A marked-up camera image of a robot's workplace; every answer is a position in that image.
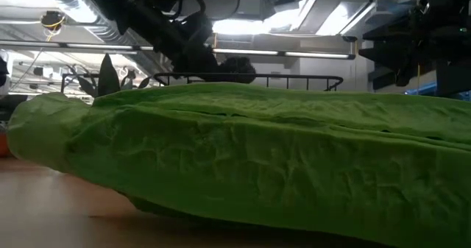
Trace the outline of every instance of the ceiling pipe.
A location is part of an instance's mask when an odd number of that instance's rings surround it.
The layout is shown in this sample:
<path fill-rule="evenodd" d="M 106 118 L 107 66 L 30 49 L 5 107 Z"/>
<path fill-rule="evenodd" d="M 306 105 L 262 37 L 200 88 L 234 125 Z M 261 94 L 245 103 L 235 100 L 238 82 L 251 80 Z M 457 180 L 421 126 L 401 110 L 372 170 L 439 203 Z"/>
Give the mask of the ceiling pipe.
<path fill-rule="evenodd" d="M 99 26 L 87 26 L 86 29 L 94 34 L 98 39 L 105 43 L 115 45 L 137 45 L 139 42 L 133 35 L 127 32 L 124 35 L 120 35 L 118 28 L 114 23 L 107 20 L 105 16 L 100 12 L 99 8 L 93 3 L 92 0 L 55 0 L 58 7 L 68 15 L 68 17 L 74 19 L 76 22 L 81 24 L 96 24 Z M 140 65 L 143 70 L 149 75 L 166 70 L 162 68 L 160 71 L 157 70 L 158 64 L 153 61 L 149 55 L 144 52 L 138 52 L 137 54 L 126 56 L 131 61 L 134 61 L 137 65 Z"/>
<path fill-rule="evenodd" d="M 26 18 L 3 18 L 0 17 L 0 24 L 41 24 L 41 21 L 37 19 L 26 19 Z M 105 24 L 82 24 L 74 23 L 73 21 L 64 21 L 63 25 L 72 26 L 72 27 L 84 27 L 84 28 L 94 28 L 94 27 L 107 27 Z"/>

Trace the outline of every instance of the ceiling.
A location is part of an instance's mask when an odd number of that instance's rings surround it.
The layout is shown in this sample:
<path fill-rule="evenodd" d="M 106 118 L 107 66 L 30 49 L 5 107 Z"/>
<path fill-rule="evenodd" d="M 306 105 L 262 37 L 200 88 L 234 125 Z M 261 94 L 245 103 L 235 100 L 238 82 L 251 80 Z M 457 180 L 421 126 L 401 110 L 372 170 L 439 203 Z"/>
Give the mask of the ceiling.
<path fill-rule="evenodd" d="M 365 5 L 368 0 L 339 0 L 333 6 L 331 12 L 327 12 L 326 21 L 319 26 L 321 30 L 327 30 L 323 35 L 334 35 L 333 32 L 337 26 L 345 25 L 351 18 Z M 0 0 L 0 39 L 8 40 L 37 40 L 44 41 L 49 33 L 37 23 L 27 23 L 28 21 L 39 21 L 40 17 L 47 10 L 60 10 L 54 0 Z M 22 24 L 12 24 L 11 20 L 23 21 Z M 350 51 L 350 45 L 345 43 L 339 37 L 318 37 L 316 33 L 310 32 L 312 24 L 308 24 L 303 31 L 290 32 L 289 30 L 277 32 L 270 35 L 214 35 L 209 43 L 217 45 L 222 49 L 260 49 L 260 50 L 293 50 L 293 51 L 316 51 L 329 53 L 347 53 Z M 360 22 L 350 30 L 348 35 L 360 35 L 364 31 L 364 24 Z M 60 42 L 80 42 L 80 43 L 103 43 L 86 28 L 80 26 L 64 26 L 58 35 L 51 38 L 52 41 Z M 32 74 L 30 64 L 38 55 L 38 48 L 30 50 L 15 50 L 12 56 L 15 59 L 12 81 L 17 82 L 21 78 L 21 83 L 17 84 L 14 91 L 41 92 L 58 91 L 60 84 L 56 79 L 38 77 Z M 96 71 L 99 67 L 103 54 L 91 54 L 86 52 L 42 52 L 37 58 L 35 65 L 41 65 L 47 68 L 64 68 L 67 65 L 83 65 L 91 71 Z M 218 54 L 219 61 L 223 61 L 227 55 Z M 113 64 L 117 70 L 122 68 L 138 69 L 140 63 L 130 60 L 126 55 L 113 54 Z M 285 57 L 251 57 L 254 63 L 279 63 L 288 65 L 289 61 Z M 138 72 L 136 84 L 146 75 L 144 71 Z M 29 82 L 40 83 L 40 90 L 32 90 Z M 71 82 L 67 90 L 70 93 L 83 93 L 78 85 Z"/>

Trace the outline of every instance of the wall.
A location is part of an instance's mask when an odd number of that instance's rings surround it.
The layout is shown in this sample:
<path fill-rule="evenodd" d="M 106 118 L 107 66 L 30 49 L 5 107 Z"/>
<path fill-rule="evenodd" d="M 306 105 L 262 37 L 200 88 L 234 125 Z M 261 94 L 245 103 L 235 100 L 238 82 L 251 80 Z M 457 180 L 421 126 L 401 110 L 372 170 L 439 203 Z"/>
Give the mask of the wall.
<path fill-rule="evenodd" d="M 253 63 L 252 65 L 258 74 L 270 74 L 273 71 L 280 72 L 280 74 L 291 74 L 291 69 L 285 68 L 283 64 Z M 256 78 L 252 84 L 266 86 L 266 78 Z M 270 78 L 269 88 L 286 88 L 286 79 Z"/>
<path fill-rule="evenodd" d="M 338 91 L 368 91 L 368 71 L 372 70 L 372 62 L 357 57 L 355 60 L 300 59 L 292 68 L 293 74 L 331 75 L 342 77 L 344 82 Z M 325 79 L 310 79 L 310 91 L 323 91 L 327 87 Z M 305 79 L 293 79 L 290 88 L 307 88 Z"/>

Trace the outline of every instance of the ceiling light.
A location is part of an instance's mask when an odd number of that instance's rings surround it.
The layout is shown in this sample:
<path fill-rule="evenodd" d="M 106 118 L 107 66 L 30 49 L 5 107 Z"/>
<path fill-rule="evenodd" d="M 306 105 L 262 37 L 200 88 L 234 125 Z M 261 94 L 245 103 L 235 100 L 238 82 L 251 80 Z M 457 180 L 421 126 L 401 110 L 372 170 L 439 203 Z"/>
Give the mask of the ceiling light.
<path fill-rule="evenodd" d="M 268 55 L 276 56 L 278 52 L 267 50 L 246 50 L 246 49 L 213 49 L 213 53 L 226 53 L 226 54 L 254 54 L 254 55 Z"/>
<path fill-rule="evenodd" d="M 213 25 L 213 32 L 222 35 L 258 35 L 267 33 L 269 30 L 262 21 L 227 19 L 217 21 Z"/>
<path fill-rule="evenodd" d="M 138 52 L 123 52 L 119 50 L 104 50 L 105 54 L 137 54 Z"/>
<path fill-rule="evenodd" d="M 40 21 L 0 19 L 0 24 L 40 24 Z"/>
<path fill-rule="evenodd" d="M 329 53 L 316 53 L 316 52 L 286 52 L 287 57 L 318 57 L 318 58 L 331 58 L 347 60 L 350 58 L 348 54 L 329 54 Z"/>
<path fill-rule="evenodd" d="M 340 35 L 345 35 L 348 31 L 350 31 L 358 22 L 365 17 L 371 10 L 373 10 L 376 6 L 376 3 L 372 2 L 360 15 L 355 17 L 353 21 L 351 21 L 345 28 L 340 31 Z"/>
<path fill-rule="evenodd" d="M 109 49 L 109 50 L 132 49 L 132 46 L 97 45 L 97 44 L 82 44 L 82 43 L 69 43 L 68 47 L 75 48 L 75 49 Z"/>
<path fill-rule="evenodd" d="M 265 19 L 265 21 L 263 21 L 263 25 L 267 30 L 289 26 L 291 23 L 296 21 L 299 12 L 300 9 L 293 9 L 275 13 L 271 17 Z"/>
<path fill-rule="evenodd" d="M 28 95 L 28 96 L 38 96 L 38 95 L 41 95 L 41 94 L 50 93 L 50 92 L 47 92 L 47 91 L 42 91 L 41 89 L 38 90 L 38 91 L 40 91 L 40 93 L 38 93 L 38 92 L 9 92 L 8 94 L 12 94 L 12 95 L 20 94 L 20 95 Z M 88 94 L 80 94 L 80 93 L 65 93 L 64 95 L 67 96 L 67 97 L 91 97 L 91 96 L 88 95 Z"/>
<path fill-rule="evenodd" d="M 36 47 L 60 47 L 59 43 L 52 42 L 32 42 L 32 41 L 16 41 L 16 40 L 2 40 L 2 46 L 36 46 Z"/>

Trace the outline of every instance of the machinery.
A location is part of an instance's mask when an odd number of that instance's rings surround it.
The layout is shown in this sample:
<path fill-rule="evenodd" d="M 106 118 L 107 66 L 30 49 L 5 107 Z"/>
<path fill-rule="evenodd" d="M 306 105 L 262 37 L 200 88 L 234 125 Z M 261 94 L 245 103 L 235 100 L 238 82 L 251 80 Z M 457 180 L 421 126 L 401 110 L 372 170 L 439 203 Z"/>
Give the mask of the machinery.
<path fill-rule="evenodd" d="M 359 54 L 392 69 L 397 86 L 436 69 L 436 95 L 471 90 L 470 0 L 419 0 L 407 15 L 363 38 L 375 47 Z"/>
<path fill-rule="evenodd" d="M 7 75 L 9 74 L 7 62 L 0 55 L 0 87 L 7 82 Z"/>
<path fill-rule="evenodd" d="M 218 65 L 216 58 L 205 41 L 213 33 L 212 21 L 205 14 L 205 3 L 196 0 L 199 12 L 177 20 L 182 11 L 183 0 L 94 0 L 104 15 L 116 22 L 123 35 L 129 28 L 153 45 L 155 52 L 161 52 L 178 73 L 201 74 L 255 74 L 255 69 L 246 57 L 233 57 Z M 233 13 L 237 12 L 240 0 Z M 174 15 L 166 15 L 177 6 Z M 204 81 L 227 81 L 224 76 L 201 76 Z M 242 77 L 237 82 L 250 83 L 254 77 Z"/>

